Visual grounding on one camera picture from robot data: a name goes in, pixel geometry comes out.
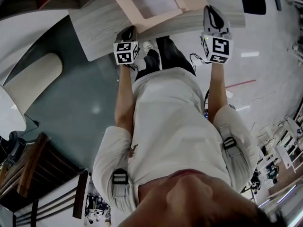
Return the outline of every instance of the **wire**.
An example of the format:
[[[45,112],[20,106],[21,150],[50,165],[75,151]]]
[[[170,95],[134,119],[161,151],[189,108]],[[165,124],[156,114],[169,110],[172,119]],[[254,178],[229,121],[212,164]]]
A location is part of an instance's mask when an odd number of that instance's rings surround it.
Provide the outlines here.
[[[25,135],[25,134],[27,134],[27,133],[29,133],[29,132],[31,132],[31,131],[37,129],[37,128],[39,128],[39,125],[37,125],[37,126],[36,126],[35,128],[33,128],[32,130],[26,131],[25,133],[21,134],[21,135],[19,136],[19,138],[22,137],[23,135]]]
[[[3,149],[3,151],[4,151],[4,153],[8,156],[8,153],[5,151],[5,149],[4,149],[4,147],[3,147],[3,145],[1,145],[1,140],[0,140],[0,146],[2,147],[2,149]]]
[[[139,72],[139,68],[135,64],[133,64],[133,65],[132,64],[125,64],[125,66],[129,67],[130,69],[132,69],[134,71],[136,71],[135,69],[137,69],[137,72]]]
[[[26,114],[24,114],[27,118],[29,118],[35,125],[36,125],[36,127],[35,128],[33,128],[33,129],[31,129],[31,130],[29,130],[29,131],[26,131],[26,132],[24,132],[23,134],[21,134],[19,137],[22,137],[23,135],[25,135],[25,134],[27,134],[27,133],[29,133],[29,132],[31,132],[31,131],[33,131],[33,130],[35,130],[35,129],[37,129],[37,128],[39,128],[39,122],[37,122],[36,120],[33,120],[33,119],[31,119],[29,116],[27,116]]]
[[[189,58],[190,58],[190,62],[192,63],[192,65],[193,65],[193,67],[194,67],[194,70],[196,71],[196,69],[197,69],[197,66],[196,66],[196,64],[193,62],[193,60],[191,59],[191,56],[195,56],[198,60],[200,60],[201,61],[201,63],[203,64],[203,65],[207,65],[207,64],[210,64],[211,62],[206,62],[206,61],[204,61],[199,55],[197,55],[196,53],[191,53],[190,55],[189,55]]]
[[[207,90],[207,93],[205,94],[205,98],[204,98],[204,108],[206,105],[206,100],[208,99],[208,95],[209,95],[209,90]]]
[[[35,121],[34,121],[34,120],[32,120],[30,117],[28,117],[28,115],[27,115],[27,114],[24,114],[24,115],[25,115],[27,118],[29,118],[31,121],[33,121],[33,123],[34,123],[34,124],[36,124],[36,123],[35,123]]]

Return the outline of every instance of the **embroidered logo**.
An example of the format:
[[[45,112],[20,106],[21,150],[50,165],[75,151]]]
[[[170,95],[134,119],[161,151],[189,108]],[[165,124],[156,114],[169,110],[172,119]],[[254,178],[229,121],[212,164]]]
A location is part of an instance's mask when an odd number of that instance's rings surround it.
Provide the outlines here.
[[[134,151],[136,150],[138,145],[134,145],[130,150],[129,150],[129,153],[128,153],[128,157],[129,158],[132,158],[134,156]]]

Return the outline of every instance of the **floor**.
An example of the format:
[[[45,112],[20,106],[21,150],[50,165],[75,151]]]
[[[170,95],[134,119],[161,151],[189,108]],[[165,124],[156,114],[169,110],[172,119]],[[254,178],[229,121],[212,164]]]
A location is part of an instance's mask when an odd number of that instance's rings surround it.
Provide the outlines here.
[[[91,171],[105,129],[115,123],[118,75],[109,56],[87,61],[67,16],[39,38],[8,80],[49,52],[61,57],[63,72],[26,112],[22,138],[44,131],[63,155]],[[29,118],[39,122],[38,129]]]
[[[290,56],[287,48],[298,38],[296,9],[282,2],[283,11],[276,10],[273,0],[266,0],[267,14],[246,14],[246,28],[232,29],[235,48],[231,61],[225,65],[227,86],[256,80],[228,89],[233,93],[229,103],[243,117],[252,134],[271,125],[273,131],[286,114],[291,115],[303,96],[303,67]],[[191,53],[202,56],[201,31],[173,35],[177,47],[189,59]],[[24,138],[35,138],[45,131],[57,146],[80,167],[92,164],[106,127],[114,124],[114,107],[118,75],[109,56],[88,62],[68,17],[39,39],[17,64],[10,78],[47,52],[63,58],[62,75],[33,103],[27,115],[40,123]],[[256,57],[242,57],[255,52]],[[144,52],[136,63],[141,69]],[[196,74],[205,94],[209,88],[210,65],[197,64]],[[27,130],[34,124],[27,118]]]
[[[283,162],[278,164],[279,166],[279,184],[274,185],[272,188],[269,189],[270,194],[274,194],[279,190],[287,187],[289,184],[297,180],[299,177],[303,175],[303,167],[300,167],[296,172],[294,172],[293,168],[290,167],[286,169]]]
[[[266,15],[245,14],[246,27],[232,29],[233,56],[224,68],[226,86],[256,80],[227,89],[233,93],[233,97],[228,99],[229,104],[235,106],[256,137],[269,124],[276,132],[279,121],[295,112],[303,96],[303,67],[298,67],[297,59],[287,52],[298,39],[298,13],[285,0],[281,3],[282,11],[277,11],[274,0],[266,0]],[[203,57],[201,33],[182,33],[172,35],[171,39],[189,60],[191,53]],[[249,52],[258,56],[242,57],[245,56],[243,53]],[[143,50],[140,53],[136,63],[143,69]],[[194,62],[199,85],[205,95],[209,89],[211,65]]]

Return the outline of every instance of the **shoe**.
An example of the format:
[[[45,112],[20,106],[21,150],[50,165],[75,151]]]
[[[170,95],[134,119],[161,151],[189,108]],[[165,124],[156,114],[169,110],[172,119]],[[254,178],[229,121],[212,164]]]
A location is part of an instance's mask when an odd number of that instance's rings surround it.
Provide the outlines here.
[[[143,43],[143,50],[147,54],[150,50],[153,50],[153,45],[151,41],[145,41]]]

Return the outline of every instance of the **wooden desk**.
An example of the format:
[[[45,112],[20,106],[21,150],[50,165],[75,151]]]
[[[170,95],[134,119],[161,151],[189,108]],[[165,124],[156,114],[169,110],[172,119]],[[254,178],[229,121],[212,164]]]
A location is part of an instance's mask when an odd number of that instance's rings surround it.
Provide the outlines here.
[[[232,27],[245,27],[242,0],[207,1],[227,16]],[[91,0],[69,14],[89,61],[113,52],[117,33],[131,25],[116,0]],[[203,11],[190,11],[139,34],[139,41],[202,29]]]

